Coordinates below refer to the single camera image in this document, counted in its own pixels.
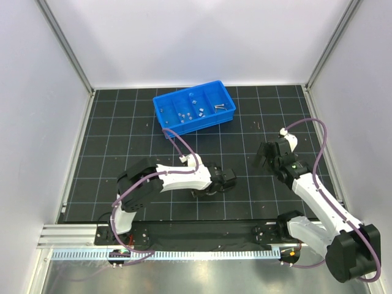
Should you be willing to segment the right aluminium frame post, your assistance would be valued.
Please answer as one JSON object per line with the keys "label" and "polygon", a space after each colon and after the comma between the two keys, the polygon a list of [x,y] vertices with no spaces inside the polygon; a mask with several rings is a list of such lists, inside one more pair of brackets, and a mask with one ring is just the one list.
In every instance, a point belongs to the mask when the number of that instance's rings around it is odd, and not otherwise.
{"label": "right aluminium frame post", "polygon": [[344,10],[344,13],[340,17],[331,37],[329,38],[324,50],[322,51],[321,56],[319,57],[316,65],[305,84],[305,88],[309,91],[313,85],[315,84],[318,76],[320,75],[322,69],[324,68],[326,62],[330,58],[334,49],[338,45],[341,37],[343,36],[345,30],[347,29],[349,23],[351,22],[353,16],[356,14],[356,11],[362,4],[362,0],[351,0],[349,1],[347,7]]}

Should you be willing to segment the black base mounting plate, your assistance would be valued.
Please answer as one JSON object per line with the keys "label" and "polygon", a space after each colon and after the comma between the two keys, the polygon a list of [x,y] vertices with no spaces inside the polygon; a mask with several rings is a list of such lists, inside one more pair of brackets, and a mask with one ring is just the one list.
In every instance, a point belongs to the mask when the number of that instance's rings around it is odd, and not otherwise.
{"label": "black base mounting plate", "polygon": [[119,237],[137,250],[157,251],[251,250],[301,241],[283,233],[274,219],[136,221]]}

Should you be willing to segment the aluminium frame post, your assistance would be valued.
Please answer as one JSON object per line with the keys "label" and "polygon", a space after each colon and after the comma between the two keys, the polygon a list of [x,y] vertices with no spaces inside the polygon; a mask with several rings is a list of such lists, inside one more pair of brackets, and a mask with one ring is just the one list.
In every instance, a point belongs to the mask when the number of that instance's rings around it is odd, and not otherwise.
{"label": "aluminium frame post", "polygon": [[77,59],[73,49],[70,46],[70,43],[67,40],[66,35],[64,34],[63,30],[61,29],[53,11],[51,10],[48,2],[46,0],[35,0],[38,8],[40,9],[43,17],[47,21],[49,27],[53,31],[56,40],[60,44],[61,48],[63,49],[67,59],[69,60],[71,66],[73,67],[75,73],[79,77],[81,83],[91,96],[94,92],[94,88],[92,87],[91,83],[89,82],[84,70],[82,69],[79,60]]}
{"label": "aluminium frame post", "polygon": [[316,65],[305,84],[305,88],[309,91],[313,85],[315,84],[318,76],[320,75],[322,69],[324,68],[326,62],[330,58],[334,49],[338,45],[341,37],[343,36],[345,30],[347,29],[349,23],[351,22],[353,16],[356,14],[356,11],[362,4],[362,0],[351,0],[349,1],[347,7],[344,10],[344,13],[340,17],[331,37],[329,38],[324,50],[322,51],[321,56],[319,57]]}

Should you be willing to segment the left aluminium frame post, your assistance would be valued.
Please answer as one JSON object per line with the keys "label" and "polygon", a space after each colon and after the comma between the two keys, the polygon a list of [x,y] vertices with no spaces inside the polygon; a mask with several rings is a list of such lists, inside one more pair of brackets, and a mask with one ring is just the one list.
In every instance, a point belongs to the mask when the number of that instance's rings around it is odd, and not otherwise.
{"label": "left aluminium frame post", "polygon": [[71,66],[73,67],[75,73],[79,77],[81,83],[91,96],[94,92],[94,88],[92,87],[91,83],[89,82],[84,70],[82,69],[79,60],[77,59],[73,49],[70,46],[70,43],[67,40],[66,35],[64,34],[63,30],[61,29],[53,11],[51,10],[48,2],[46,0],[35,0],[38,8],[40,9],[43,17],[47,21],[49,27],[53,31],[56,40],[60,44],[61,48],[63,49],[67,59],[69,60]]}

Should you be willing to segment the black grid cutting mat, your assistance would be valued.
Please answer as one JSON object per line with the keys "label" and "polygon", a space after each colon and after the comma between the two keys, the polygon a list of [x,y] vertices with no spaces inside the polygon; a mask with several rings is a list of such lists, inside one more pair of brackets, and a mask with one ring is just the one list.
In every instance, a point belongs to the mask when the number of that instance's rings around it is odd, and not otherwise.
{"label": "black grid cutting mat", "polygon": [[153,98],[166,88],[98,90],[59,223],[93,223],[109,219],[116,197],[116,179],[140,159],[154,156],[178,166],[179,153],[192,148],[205,162],[231,168],[236,187],[224,194],[194,198],[187,190],[165,192],[136,216],[138,221],[211,221],[272,219],[298,210],[314,213],[286,185],[263,167],[252,165],[258,146],[291,126],[298,138],[296,153],[313,164],[320,149],[303,89],[289,86],[230,86],[236,105],[233,119],[168,141],[155,116]]}

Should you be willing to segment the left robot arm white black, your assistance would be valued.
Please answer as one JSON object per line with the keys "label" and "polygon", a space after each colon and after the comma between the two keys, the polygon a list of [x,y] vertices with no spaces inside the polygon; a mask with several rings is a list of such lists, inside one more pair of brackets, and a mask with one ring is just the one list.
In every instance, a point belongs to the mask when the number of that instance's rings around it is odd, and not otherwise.
{"label": "left robot arm white black", "polygon": [[199,198],[224,193],[236,185],[237,177],[230,168],[223,170],[215,163],[204,163],[198,154],[179,159],[183,166],[169,167],[147,157],[118,176],[115,211],[110,217],[113,232],[129,233],[136,214],[164,192],[188,190]]}

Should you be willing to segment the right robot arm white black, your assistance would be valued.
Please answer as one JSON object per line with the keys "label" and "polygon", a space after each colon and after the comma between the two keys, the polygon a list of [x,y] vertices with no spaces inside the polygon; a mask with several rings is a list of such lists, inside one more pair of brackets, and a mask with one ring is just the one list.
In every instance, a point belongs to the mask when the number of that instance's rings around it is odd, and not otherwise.
{"label": "right robot arm white black", "polygon": [[318,226],[297,210],[277,217],[277,234],[283,239],[306,243],[323,257],[331,275],[338,282],[362,279],[381,270],[380,232],[352,216],[325,189],[309,165],[293,152],[295,137],[286,135],[262,142],[254,166],[264,165],[280,182],[299,196],[322,223]]}

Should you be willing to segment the blue plastic compartment bin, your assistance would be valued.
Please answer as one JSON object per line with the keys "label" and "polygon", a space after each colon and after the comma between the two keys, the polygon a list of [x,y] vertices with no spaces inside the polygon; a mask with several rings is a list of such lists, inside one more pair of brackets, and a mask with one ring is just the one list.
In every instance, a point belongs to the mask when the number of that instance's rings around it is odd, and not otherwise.
{"label": "blue plastic compartment bin", "polygon": [[[226,110],[214,108],[220,104],[224,104]],[[171,129],[178,135],[229,122],[236,111],[233,99],[220,80],[156,96],[153,105],[161,127]],[[204,117],[198,116],[199,108],[204,108],[204,112],[201,112]],[[187,113],[191,114],[192,119],[187,117]]]}

